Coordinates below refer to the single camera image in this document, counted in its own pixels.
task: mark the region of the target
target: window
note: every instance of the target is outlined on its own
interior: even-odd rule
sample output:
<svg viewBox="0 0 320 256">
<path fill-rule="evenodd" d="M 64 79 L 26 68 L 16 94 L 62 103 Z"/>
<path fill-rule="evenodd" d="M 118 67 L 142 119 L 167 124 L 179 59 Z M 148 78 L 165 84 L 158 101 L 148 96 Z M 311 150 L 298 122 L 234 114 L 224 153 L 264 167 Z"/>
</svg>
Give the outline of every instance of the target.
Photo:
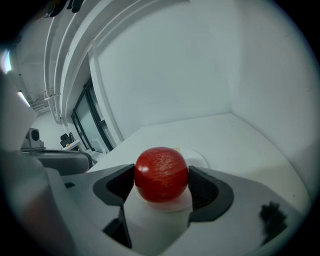
<svg viewBox="0 0 320 256">
<path fill-rule="evenodd" d="M 86 149 L 104 154 L 114 149 L 114 141 L 102 116 L 91 78 L 83 87 L 71 117 Z"/>
</svg>

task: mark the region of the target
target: red tomato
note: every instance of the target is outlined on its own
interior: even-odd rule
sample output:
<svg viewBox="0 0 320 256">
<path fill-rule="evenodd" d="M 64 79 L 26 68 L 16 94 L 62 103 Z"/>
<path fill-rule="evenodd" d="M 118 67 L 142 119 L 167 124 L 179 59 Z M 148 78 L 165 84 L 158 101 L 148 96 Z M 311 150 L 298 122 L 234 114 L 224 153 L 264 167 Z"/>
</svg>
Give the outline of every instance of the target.
<svg viewBox="0 0 320 256">
<path fill-rule="evenodd" d="M 188 168 L 183 156 L 168 147 L 144 151 L 134 167 L 134 183 L 140 195 L 154 203 L 182 194 L 188 185 Z"/>
</svg>

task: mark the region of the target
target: white panel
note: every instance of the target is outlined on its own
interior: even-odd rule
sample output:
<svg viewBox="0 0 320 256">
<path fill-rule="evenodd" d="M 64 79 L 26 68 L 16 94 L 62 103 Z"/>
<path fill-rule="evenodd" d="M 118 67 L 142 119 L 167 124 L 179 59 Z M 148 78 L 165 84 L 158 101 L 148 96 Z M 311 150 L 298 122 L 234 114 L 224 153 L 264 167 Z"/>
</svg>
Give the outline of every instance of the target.
<svg viewBox="0 0 320 256">
<path fill-rule="evenodd" d="M 284 12 L 265 2 L 246 3 L 232 112 L 284 154 L 315 198 L 320 180 L 319 67 Z"/>
<path fill-rule="evenodd" d="M 109 45 L 98 63 L 124 138 L 142 126 L 227 113 L 227 77 L 211 31 L 189 3 L 139 19 Z"/>
</svg>

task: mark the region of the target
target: red ball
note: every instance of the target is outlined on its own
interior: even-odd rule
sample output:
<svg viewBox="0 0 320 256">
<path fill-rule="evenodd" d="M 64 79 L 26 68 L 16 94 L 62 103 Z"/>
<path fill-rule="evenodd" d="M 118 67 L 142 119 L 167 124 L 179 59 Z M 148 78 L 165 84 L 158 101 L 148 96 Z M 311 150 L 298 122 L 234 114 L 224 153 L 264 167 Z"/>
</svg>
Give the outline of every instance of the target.
<svg viewBox="0 0 320 256">
<path fill-rule="evenodd" d="M 150 148 L 135 163 L 134 183 L 140 195 L 149 202 L 162 203 L 174 199 L 188 185 L 186 161 L 172 148 Z"/>
</svg>

